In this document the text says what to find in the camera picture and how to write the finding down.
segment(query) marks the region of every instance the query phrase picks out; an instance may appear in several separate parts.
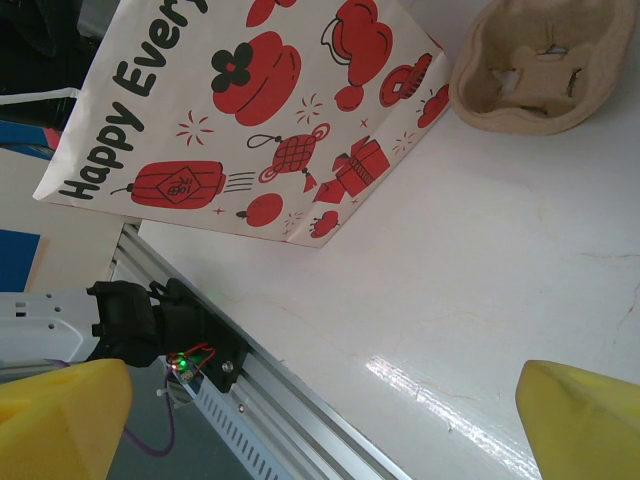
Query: red gift box illustration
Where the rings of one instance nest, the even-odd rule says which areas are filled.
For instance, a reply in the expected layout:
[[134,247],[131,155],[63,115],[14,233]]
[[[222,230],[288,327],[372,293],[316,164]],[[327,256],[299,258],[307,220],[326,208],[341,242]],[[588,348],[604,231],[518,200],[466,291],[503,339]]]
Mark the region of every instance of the red gift box illustration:
[[251,10],[249,10],[247,27],[257,27],[266,22],[276,5],[289,8],[295,3],[296,0],[255,0],[251,5]]
[[345,193],[351,198],[362,193],[367,187],[391,168],[389,159],[377,140],[365,137],[351,147],[351,155],[343,153],[333,164],[336,179],[323,183],[318,189],[314,202],[342,202]]

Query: black bracket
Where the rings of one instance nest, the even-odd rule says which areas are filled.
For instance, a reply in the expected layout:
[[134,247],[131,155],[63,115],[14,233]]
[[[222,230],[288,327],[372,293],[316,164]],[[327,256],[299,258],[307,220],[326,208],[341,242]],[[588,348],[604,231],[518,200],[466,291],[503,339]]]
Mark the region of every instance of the black bracket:
[[240,375],[249,344],[180,280],[169,279],[166,289],[176,296],[171,301],[173,305],[192,308],[203,315],[206,330],[202,341],[215,348],[216,354],[202,372],[220,392],[227,393]]
[[153,282],[150,289],[122,281],[96,282],[87,289],[100,315],[100,323],[92,326],[100,341],[88,360],[119,358],[148,367],[159,355],[207,343],[216,351],[201,371],[227,393],[242,370],[248,343],[180,280],[171,278],[166,286]]

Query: shopping bag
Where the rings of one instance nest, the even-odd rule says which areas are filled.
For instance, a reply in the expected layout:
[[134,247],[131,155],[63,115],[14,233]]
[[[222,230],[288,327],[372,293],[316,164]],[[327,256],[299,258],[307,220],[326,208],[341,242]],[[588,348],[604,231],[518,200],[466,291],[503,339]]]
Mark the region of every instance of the shopping bag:
[[449,76],[396,0],[122,0],[34,197],[319,247]]

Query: red wire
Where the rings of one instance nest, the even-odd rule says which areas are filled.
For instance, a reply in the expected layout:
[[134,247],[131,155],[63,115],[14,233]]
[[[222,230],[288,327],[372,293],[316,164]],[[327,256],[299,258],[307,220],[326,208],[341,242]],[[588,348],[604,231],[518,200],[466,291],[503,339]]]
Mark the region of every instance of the red wire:
[[186,357],[187,355],[189,355],[190,353],[193,353],[195,351],[198,351],[200,349],[204,349],[205,347],[207,347],[209,344],[208,343],[201,343],[200,345],[196,345],[193,348],[190,348],[189,350],[187,350],[186,352],[184,352],[184,356]]
[[196,371],[193,373],[194,377],[198,375],[198,373],[200,373],[200,370],[202,369],[202,367],[204,367],[205,363],[211,360],[213,356],[216,354],[216,349],[214,348],[212,350],[213,351],[211,352],[211,354],[207,358],[205,358],[202,362],[200,362],[200,365],[198,365],[198,368],[196,368]]

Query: red lantern illustration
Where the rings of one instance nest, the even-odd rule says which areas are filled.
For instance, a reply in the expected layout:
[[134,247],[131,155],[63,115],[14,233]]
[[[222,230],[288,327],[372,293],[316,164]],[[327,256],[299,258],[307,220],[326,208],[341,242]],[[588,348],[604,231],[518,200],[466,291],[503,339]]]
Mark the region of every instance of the red lantern illustration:
[[218,162],[152,163],[140,170],[134,183],[111,195],[127,191],[139,205],[195,210],[209,205],[222,192],[226,179]]
[[285,140],[282,137],[270,135],[254,135],[247,141],[247,147],[259,148],[273,140],[279,143],[276,153],[273,155],[273,164],[260,174],[260,183],[268,183],[279,174],[302,172],[306,177],[304,192],[308,192],[317,185],[315,178],[309,173],[307,165],[311,161],[316,144],[329,135],[331,126],[328,123],[318,125],[311,135],[294,135]]

